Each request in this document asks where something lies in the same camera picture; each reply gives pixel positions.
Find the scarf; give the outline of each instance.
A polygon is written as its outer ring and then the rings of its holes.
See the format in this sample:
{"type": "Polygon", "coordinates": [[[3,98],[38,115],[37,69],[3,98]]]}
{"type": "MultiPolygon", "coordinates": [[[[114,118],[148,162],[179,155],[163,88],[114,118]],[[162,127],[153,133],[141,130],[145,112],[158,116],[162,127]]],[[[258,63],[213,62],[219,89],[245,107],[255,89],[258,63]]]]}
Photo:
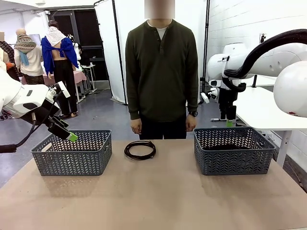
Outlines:
{"type": "Polygon", "coordinates": [[[24,65],[29,65],[29,60],[26,54],[32,51],[35,47],[36,43],[28,35],[20,34],[17,36],[17,42],[14,49],[19,51],[21,62],[24,65]]]}
{"type": "Polygon", "coordinates": [[[16,45],[14,49],[19,50],[20,52],[27,54],[36,47],[36,43],[28,35],[20,34],[17,37],[16,45]]]}
{"type": "Polygon", "coordinates": [[[56,27],[51,26],[49,27],[46,38],[50,42],[51,46],[55,46],[57,43],[66,38],[66,36],[62,34],[62,32],[58,30],[56,27]]]}

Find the dark green henley shirt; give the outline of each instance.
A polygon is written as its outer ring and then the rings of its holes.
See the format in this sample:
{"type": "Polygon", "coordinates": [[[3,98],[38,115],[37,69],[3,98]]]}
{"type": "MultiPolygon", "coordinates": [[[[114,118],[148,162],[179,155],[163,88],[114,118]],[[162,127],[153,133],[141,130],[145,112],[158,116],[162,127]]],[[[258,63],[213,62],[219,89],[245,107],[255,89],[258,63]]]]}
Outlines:
{"type": "Polygon", "coordinates": [[[131,120],[139,114],[172,122],[198,107],[198,56],[193,32],[172,20],[163,39],[147,21],[126,43],[127,95],[131,120]]]}

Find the white curtain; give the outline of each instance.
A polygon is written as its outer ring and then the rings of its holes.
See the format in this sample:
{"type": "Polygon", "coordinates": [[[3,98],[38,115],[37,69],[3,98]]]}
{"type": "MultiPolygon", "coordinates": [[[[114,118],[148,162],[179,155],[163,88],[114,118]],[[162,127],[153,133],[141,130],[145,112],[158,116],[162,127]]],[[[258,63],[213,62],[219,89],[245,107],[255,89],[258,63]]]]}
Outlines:
{"type": "Polygon", "coordinates": [[[125,93],[120,70],[118,43],[115,29],[112,0],[104,0],[95,6],[100,35],[104,44],[106,67],[109,73],[113,99],[125,103],[125,93]]]}
{"type": "MultiPolygon", "coordinates": [[[[125,46],[129,31],[133,30],[146,19],[144,18],[144,0],[115,0],[121,59],[124,70],[124,85],[126,84],[125,46]]],[[[118,58],[118,47],[115,32],[112,0],[105,0],[95,7],[100,23],[100,33],[104,41],[107,69],[110,84],[116,100],[124,102],[125,95],[118,58]]],[[[196,39],[199,57],[199,78],[203,73],[206,1],[176,0],[175,20],[190,28],[196,39]]]]}

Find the hand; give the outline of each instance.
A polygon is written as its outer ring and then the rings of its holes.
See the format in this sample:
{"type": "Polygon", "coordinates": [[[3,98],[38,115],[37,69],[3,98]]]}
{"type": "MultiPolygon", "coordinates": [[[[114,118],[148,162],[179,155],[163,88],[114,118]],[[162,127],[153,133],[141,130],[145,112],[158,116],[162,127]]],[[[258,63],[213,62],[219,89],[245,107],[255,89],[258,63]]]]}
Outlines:
{"type": "Polygon", "coordinates": [[[135,134],[142,133],[142,121],[141,119],[131,120],[131,129],[135,134]]]}
{"type": "Polygon", "coordinates": [[[196,117],[193,117],[192,115],[189,114],[186,120],[187,132],[192,132],[196,128],[196,125],[197,125],[196,117]]]}

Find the bare back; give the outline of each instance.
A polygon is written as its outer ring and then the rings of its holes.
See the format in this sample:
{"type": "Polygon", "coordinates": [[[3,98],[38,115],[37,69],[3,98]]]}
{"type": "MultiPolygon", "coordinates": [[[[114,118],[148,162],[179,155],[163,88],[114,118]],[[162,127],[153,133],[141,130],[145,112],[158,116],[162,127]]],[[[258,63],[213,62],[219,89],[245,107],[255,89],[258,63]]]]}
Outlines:
{"type": "MultiPolygon", "coordinates": [[[[60,49],[61,48],[61,44],[62,42],[57,43],[54,47],[60,49]]],[[[54,61],[59,61],[59,60],[67,60],[66,56],[65,57],[61,57],[59,54],[58,50],[52,50],[52,57],[54,61]]]]}

